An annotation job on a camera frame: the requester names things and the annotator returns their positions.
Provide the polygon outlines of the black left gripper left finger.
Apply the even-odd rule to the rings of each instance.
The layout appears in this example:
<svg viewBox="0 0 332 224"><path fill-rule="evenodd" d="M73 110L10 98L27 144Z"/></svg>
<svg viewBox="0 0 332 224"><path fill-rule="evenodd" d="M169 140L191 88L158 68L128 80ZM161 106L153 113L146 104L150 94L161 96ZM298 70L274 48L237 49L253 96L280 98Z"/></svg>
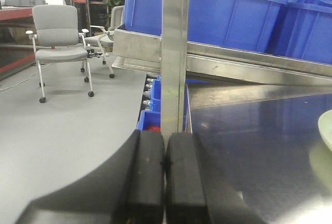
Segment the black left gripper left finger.
<svg viewBox="0 0 332 224"><path fill-rule="evenodd" d="M164 141L135 130L104 163L31 201L17 223L162 223Z"/></svg>

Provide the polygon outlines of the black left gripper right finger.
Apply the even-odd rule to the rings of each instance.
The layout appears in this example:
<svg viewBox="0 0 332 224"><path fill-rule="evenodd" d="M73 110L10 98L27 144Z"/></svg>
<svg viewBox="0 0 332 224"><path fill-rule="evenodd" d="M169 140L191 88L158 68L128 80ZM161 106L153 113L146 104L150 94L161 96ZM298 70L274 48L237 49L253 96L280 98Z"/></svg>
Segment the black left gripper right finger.
<svg viewBox="0 0 332 224"><path fill-rule="evenodd" d="M167 223L264 223L212 166L198 135L172 134L166 161Z"/></svg>

